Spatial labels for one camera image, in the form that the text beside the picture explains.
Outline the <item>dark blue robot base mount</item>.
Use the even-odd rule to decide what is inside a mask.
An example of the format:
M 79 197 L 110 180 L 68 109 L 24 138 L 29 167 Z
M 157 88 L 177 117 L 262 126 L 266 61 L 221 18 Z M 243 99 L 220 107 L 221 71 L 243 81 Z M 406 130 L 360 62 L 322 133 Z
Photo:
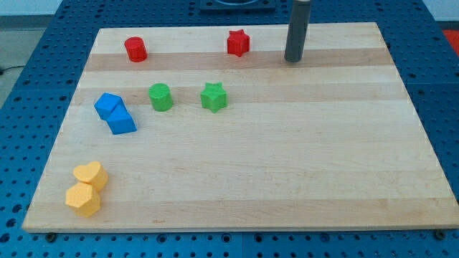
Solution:
M 275 0 L 198 0 L 200 11 L 275 10 Z

